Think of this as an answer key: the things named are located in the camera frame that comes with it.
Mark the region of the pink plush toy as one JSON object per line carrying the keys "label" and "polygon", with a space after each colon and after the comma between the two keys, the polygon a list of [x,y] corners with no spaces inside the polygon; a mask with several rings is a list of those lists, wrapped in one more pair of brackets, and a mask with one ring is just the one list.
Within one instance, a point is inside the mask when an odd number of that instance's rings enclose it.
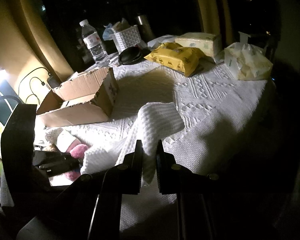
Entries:
{"label": "pink plush toy", "polygon": [[70,181],[75,181],[81,175],[81,167],[85,152],[89,149],[89,146],[86,144],[76,145],[73,149],[70,150],[70,155],[79,160],[79,165],[74,170],[66,172],[64,175]]}

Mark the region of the white waffle towel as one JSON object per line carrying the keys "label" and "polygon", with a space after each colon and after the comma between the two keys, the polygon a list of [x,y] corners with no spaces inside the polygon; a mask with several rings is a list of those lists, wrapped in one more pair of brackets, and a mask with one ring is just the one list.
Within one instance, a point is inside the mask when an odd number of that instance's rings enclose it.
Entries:
{"label": "white waffle towel", "polygon": [[155,175],[155,155],[159,140],[184,129],[184,122],[175,104],[149,102],[137,114],[127,137],[106,150],[93,146],[84,153],[81,174],[93,174],[123,163],[124,157],[135,149],[141,140],[143,148],[142,185],[151,184]]}

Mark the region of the cardboard box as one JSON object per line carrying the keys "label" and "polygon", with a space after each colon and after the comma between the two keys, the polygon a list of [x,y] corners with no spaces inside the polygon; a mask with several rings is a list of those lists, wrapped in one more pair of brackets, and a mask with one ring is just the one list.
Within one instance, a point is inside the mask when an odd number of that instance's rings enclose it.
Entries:
{"label": "cardboard box", "polygon": [[37,110],[37,118],[46,127],[107,122],[118,91],[113,68],[82,72],[49,91]]}

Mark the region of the white textured tablecloth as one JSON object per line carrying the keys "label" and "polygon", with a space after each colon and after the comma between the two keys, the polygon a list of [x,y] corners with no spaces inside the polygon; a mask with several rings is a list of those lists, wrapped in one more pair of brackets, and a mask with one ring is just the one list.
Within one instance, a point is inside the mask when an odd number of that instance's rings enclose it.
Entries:
{"label": "white textured tablecloth", "polygon": [[[206,174],[247,126],[267,84],[267,79],[235,79],[224,62],[202,61],[190,77],[148,60],[112,68],[119,91],[109,120],[46,127],[37,118],[35,145],[55,144],[59,150],[66,151],[77,140],[89,148],[97,146],[106,150],[127,137],[143,105],[173,102],[185,127],[162,140],[164,149],[191,171]],[[142,185],[140,195],[123,198],[120,229],[142,223],[175,200],[174,194],[165,196],[158,192],[154,175],[151,184]]]}

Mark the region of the yellow wipes pack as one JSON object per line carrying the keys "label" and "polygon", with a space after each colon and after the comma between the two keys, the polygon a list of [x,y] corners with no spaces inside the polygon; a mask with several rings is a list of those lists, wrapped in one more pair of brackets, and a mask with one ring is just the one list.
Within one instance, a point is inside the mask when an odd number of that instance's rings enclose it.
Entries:
{"label": "yellow wipes pack", "polygon": [[183,73],[185,77],[191,76],[199,66],[200,59],[205,57],[199,48],[182,47],[173,42],[162,43],[158,48],[144,56],[148,61]]}

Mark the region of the black round lid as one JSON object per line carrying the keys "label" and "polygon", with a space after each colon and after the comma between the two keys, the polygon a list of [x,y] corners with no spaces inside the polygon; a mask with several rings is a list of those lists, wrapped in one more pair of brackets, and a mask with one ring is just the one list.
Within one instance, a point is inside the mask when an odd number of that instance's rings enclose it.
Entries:
{"label": "black round lid", "polygon": [[145,60],[151,51],[148,48],[129,47],[119,54],[120,65],[134,65]]}

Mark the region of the clear water bottle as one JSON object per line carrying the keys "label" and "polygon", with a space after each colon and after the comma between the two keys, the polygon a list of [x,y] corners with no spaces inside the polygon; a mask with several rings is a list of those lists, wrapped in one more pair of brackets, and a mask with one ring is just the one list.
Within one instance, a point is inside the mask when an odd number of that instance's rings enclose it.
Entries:
{"label": "clear water bottle", "polygon": [[108,59],[108,54],[97,30],[89,24],[88,20],[81,21],[79,25],[82,28],[83,42],[87,47],[87,50],[90,51],[93,60],[96,64],[105,64]]}

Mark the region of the clear plastic tissue bag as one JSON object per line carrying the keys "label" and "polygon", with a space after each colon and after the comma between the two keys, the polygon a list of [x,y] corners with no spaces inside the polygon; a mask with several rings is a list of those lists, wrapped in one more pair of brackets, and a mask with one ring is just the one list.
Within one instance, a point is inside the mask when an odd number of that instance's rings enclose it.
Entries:
{"label": "clear plastic tissue bag", "polygon": [[273,64],[261,48],[247,43],[235,42],[224,50],[224,62],[237,80],[266,80]]}

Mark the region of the pale yellow tissue pack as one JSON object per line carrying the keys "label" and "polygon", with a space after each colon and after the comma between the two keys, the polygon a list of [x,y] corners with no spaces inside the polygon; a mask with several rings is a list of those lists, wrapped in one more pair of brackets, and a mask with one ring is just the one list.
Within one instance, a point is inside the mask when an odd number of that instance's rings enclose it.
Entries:
{"label": "pale yellow tissue pack", "polygon": [[206,56],[215,57],[221,50],[221,37],[208,33],[185,33],[175,38],[183,47],[199,48]]}

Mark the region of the white woven basket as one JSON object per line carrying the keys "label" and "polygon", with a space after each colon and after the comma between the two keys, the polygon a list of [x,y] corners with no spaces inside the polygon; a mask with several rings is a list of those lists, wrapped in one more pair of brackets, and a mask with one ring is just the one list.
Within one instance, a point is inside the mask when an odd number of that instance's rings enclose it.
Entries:
{"label": "white woven basket", "polygon": [[111,34],[117,51],[122,53],[129,47],[134,47],[141,42],[141,36],[138,30],[138,26],[131,26],[118,33]]}

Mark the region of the metal thermos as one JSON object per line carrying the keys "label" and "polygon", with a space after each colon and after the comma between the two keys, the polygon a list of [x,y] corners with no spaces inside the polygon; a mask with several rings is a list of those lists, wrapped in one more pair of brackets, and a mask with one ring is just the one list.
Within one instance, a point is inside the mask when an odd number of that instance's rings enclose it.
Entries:
{"label": "metal thermos", "polygon": [[152,30],[150,28],[149,22],[144,15],[137,16],[137,22],[138,22],[138,29],[140,32],[140,35],[142,39],[145,42],[151,41],[154,39],[154,35],[152,33]]}

